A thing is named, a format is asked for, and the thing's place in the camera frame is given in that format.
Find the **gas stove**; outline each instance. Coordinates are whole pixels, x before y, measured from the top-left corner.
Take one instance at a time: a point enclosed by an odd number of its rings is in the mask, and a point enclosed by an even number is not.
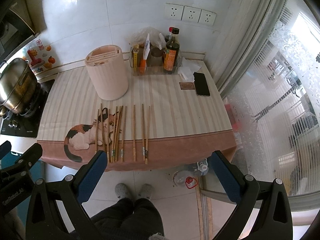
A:
[[[4,117],[6,119],[3,119],[0,134],[36,138],[43,109],[53,83],[54,79],[38,83],[38,88],[25,111],[21,114],[9,112]]]

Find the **bottle cap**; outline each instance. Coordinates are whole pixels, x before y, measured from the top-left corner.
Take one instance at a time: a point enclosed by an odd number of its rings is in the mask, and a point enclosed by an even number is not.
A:
[[[206,170],[207,170],[207,168],[208,168],[208,166],[207,166],[207,165],[205,165],[205,164],[200,164],[200,165],[199,165],[199,171],[201,171],[201,172],[206,171]]]
[[[179,34],[178,28],[172,28],[172,34]]]

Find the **table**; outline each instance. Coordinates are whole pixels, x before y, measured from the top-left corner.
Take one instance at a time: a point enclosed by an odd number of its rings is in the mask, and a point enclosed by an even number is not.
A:
[[[74,162],[65,154],[65,137],[78,124],[92,124],[100,103],[115,113],[116,106],[127,106],[124,137],[124,162],[109,163],[107,170],[152,170],[195,163],[221,150],[231,161],[236,150],[231,124],[219,92],[203,61],[201,66],[210,90],[210,97],[196,95],[195,90],[181,90],[180,75],[133,76],[125,61],[129,88],[114,101],[100,99],[85,67],[59,73],[50,91],[41,119],[37,142],[42,145],[42,160],[56,167],[79,169],[89,162],[95,144],[85,150],[70,152],[80,156]],[[143,161],[141,136],[141,104],[151,106],[148,164]],[[136,107],[136,158],[133,161],[131,109]]]

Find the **gray slipper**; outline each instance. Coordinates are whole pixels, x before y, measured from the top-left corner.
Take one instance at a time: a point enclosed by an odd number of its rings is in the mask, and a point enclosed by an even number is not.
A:
[[[126,184],[119,183],[115,186],[115,192],[118,199],[130,198],[132,199],[132,195]]]
[[[141,187],[141,190],[138,194],[138,199],[139,198],[146,198],[146,199],[150,200],[154,191],[155,191],[155,188],[152,187],[151,185],[143,184]]]

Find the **blue gripper pad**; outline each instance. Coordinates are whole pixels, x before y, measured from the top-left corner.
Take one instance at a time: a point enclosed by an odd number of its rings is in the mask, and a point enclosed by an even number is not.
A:
[[[210,162],[228,198],[238,205],[241,201],[241,186],[239,182],[216,152],[212,153]]]
[[[99,152],[99,157],[78,184],[76,197],[80,204],[89,200],[94,188],[108,165],[107,154],[104,151]]]
[[[9,141],[5,141],[2,145],[0,145],[0,160],[10,151],[11,143]]]

